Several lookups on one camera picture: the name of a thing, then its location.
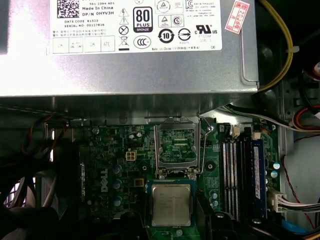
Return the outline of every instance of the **white sticker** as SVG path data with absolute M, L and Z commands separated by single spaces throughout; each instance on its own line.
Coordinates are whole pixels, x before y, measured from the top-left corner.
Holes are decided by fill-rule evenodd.
M 221 49 L 220 0 L 50 0 L 54 55 Z
M 260 197 L 259 148 L 257 146 L 253 147 L 253 155 L 254 155 L 255 197 L 257 199 L 261 199 L 261 197 Z
M 249 3 L 235 0 L 224 29 L 235 34 L 239 34 L 245 21 L 249 6 Z

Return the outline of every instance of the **barcode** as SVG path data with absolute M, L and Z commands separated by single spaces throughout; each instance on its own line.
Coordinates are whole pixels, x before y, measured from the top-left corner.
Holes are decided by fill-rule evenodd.
M 57 18 L 79 18 L 79 0 L 57 0 Z

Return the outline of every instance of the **green circuit board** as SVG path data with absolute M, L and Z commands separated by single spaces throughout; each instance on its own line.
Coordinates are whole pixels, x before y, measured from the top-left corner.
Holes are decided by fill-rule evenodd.
M 274 171 L 271 167 L 271 163 L 280 163 L 279 161 L 279 149 L 278 149 L 278 130 L 262 131 L 261 138 L 264 146 L 264 161 L 266 169 L 267 186 L 280 191 L 280 175 L 277 177 L 271 177 L 271 172 Z
M 80 147 L 80 198 L 91 216 L 100 216 L 108 222 L 116 213 L 133 210 L 144 212 L 141 196 L 146 193 L 147 181 L 155 179 L 156 153 L 154 127 L 152 125 L 116 125 L 76 128 L 75 135 L 82 135 L 87 142 Z M 201 130 L 200 161 L 203 159 L 204 135 Z M 188 162 L 195 157 L 192 129 L 160 132 L 163 162 Z M 266 162 L 278 161 L 278 134 L 265 132 Z M 220 143 L 217 125 L 207 137 L 203 173 L 197 179 L 197 190 L 204 193 L 215 211 L 223 211 L 221 205 L 219 170 Z M 269 186 L 277 188 L 278 179 L 270 179 Z M 148 226 L 151 239 L 156 240 L 199 240 L 195 226 L 152 227 Z

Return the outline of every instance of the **cable tie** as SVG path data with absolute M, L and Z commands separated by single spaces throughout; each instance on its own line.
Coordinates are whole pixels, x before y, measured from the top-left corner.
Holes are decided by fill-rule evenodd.
M 300 51 L 300 47 L 299 46 L 293 46 L 292 48 L 286 50 L 287 53 L 293 53 L 293 54 L 295 54 L 295 53 L 297 53 L 299 51 Z

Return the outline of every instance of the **red wire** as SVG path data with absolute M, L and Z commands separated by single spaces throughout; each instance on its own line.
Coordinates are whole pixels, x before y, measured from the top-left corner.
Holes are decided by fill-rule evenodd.
M 308 136 L 297 138 L 296 140 L 294 140 L 294 142 L 296 143 L 302 139 L 309 139 L 309 138 L 318 137 L 318 136 L 320 136 L 320 134 L 308 135 Z
M 284 172 L 285 172 L 286 180 L 288 181 L 289 187 L 290 187 L 290 189 L 291 189 L 291 191 L 292 191 L 292 195 L 294 196 L 296 202 L 300 204 L 300 201 L 299 201 L 298 196 L 297 196 L 297 194 L 296 194 L 296 192 L 295 192 L 295 190 L 294 190 L 294 187 L 292 186 L 292 184 L 291 184 L 291 182 L 290 182 L 288 170 L 287 170 L 286 165 L 285 165 L 285 157 L 286 157 L 286 155 L 284 155 L 284 156 L 282 157 L 282 166 L 283 166 L 283 169 L 284 169 Z M 306 214 L 306 213 L 304 212 L 304 215 L 305 215 L 306 219 L 308 220 L 308 222 L 311 224 L 312 228 L 315 229 L 315 225 L 314 225 L 313 222 L 311 221 L 311 218 L 308 216 L 308 214 Z
M 317 104 L 317 105 L 314 105 L 314 107 L 316 109 L 320 109 L 320 104 Z M 301 128 L 301 129 L 306 129 L 306 130 L 318 130 L 320 129 L 320 127 L 318 126 L 303 126 L 301 123 L 300 123 L 300 117 L 302 114 L 304 114 L 305 112 L 309 111 L 309 109 L 306 107 L 306 108 L 303 108 L 303 109 L 300 109 L 297 113 L 296 113 L 296 116 L 294 116 L 295 118 L 295 121 L 297 123 L 297 125 Z

